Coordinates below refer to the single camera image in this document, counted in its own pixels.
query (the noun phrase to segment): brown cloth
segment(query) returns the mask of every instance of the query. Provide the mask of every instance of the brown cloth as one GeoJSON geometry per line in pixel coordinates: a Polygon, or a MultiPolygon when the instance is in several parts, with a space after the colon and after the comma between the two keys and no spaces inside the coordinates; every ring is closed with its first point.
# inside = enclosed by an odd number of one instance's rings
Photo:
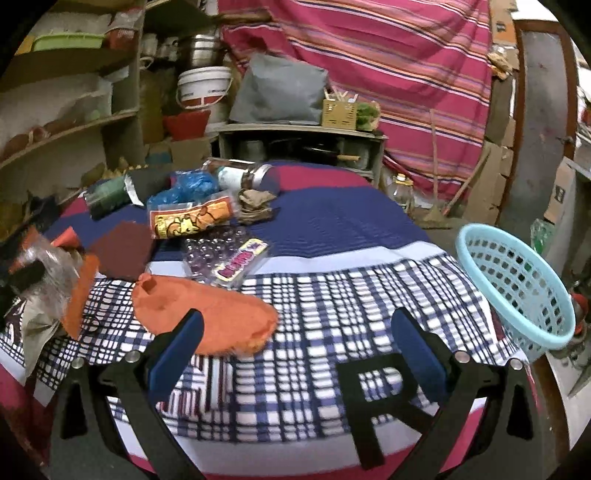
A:
{"type": "Polygon", "coordinates": [[[273,218],[273,209],[270,204],[276,198],[271,192],[242,190],[238,194],[241,207],[238,222],[244,225],[250,225],[261,220],[273,218]]]}
{"type": "Polygon", "coordinates": [[[153,248],[149,226],[121,222],[92,244],[90,251],[99,257],[103,275],[134,282],[144,273],[153,248]]]}

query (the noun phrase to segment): white bucket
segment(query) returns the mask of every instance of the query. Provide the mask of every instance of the white bucket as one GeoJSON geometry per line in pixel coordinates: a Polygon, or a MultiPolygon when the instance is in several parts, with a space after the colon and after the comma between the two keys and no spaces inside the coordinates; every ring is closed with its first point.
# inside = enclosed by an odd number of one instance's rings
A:
{"type": "Polygon", "coordinates": [[[229,67],[204,67],[178,76],[177,102],[185,110],[215,105],[228,94],[232,84],[229,67]]]}

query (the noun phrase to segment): bed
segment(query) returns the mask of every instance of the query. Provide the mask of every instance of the bed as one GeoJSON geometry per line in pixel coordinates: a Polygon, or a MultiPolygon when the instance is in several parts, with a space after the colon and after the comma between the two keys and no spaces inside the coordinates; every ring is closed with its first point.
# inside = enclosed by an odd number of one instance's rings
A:
{"type": "MultiPolygon", "coordinates": [[[[253,236],[271,243],[272,255],[241,286],[244,294],[275,307],[277,330],[251,358],[194,357],[170,401],[158,409],[208,478],[387,478],[420,435],[392,417],[375,418],[385,463],[363,470],[336,364],[398,351],[389,329],[395,308],[406,307],[450,350],[466,350],[478,362],[504,364],[525,356],[508,338],[497,340],[487,301],[456,260],[365,179],[335,167],[278,163],[277,169],[282,187],[273,204],[277,215],[250,227],[253,236]],[[214,389],[204,387],[208,378],[214,389]]],[[[147,216],[128,206],[94,222],[78,199],[46,236],[52,239],[72,226],[89,246],[122,220],[145,223],[147,216]]],[[[148,268],[185,276],[179,243],[162,242],[148,268]]],[[[133,286],[96,279],[79,341],[56,339],[42,353],[30,408],[40,411],[50,403],[75,357],[108,363],[145,349],[153,335],[134,318],[133,286]]],[[[22,304],[16,304],[8,316],[12,326],[0,334],[0,380],[13,390],[25,384],[15,334],[20,311],[22,304]]],[[[401,388],[400,373],[392,369],[367,372],[360,382],[369,400],[401,388]]],[[[12,395],[13,404],[25,398],[12,395]]],[[[7,401],[6,393],[0,400],[7,401]]],[[[437,410],[420,389],[414,402],[430,414],[437,410]]],[[[482,406],[483,401],[474,403],[446,468],[462,460],[482,406]]],[[[128,452],[149,467],[115,399],[111,409],[128,452]]]]}

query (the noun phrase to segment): green vegetable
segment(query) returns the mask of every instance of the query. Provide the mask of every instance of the green vegetable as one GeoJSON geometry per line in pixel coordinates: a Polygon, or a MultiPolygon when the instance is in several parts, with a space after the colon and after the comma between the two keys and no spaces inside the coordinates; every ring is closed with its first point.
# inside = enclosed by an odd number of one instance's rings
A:
{"type": "Polygon", "coordinates": [[[379,113],[376,107],[370,103],[357,103],[357,118],[355,126],[357,130],[371,130],[370,123],[378,117],[379,113]]]}

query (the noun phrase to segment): cooking pot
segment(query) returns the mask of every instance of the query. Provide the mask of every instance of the cooking pot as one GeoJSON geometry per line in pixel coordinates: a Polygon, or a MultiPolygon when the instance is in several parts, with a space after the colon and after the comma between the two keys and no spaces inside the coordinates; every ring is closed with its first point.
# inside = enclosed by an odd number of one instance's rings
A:
{"type": "Polygon", "coordinates": [[[224,51],[219,37],[193,35],[179,42],[181,65],[186,69],[217,67],[222,64],[224,51]]]}

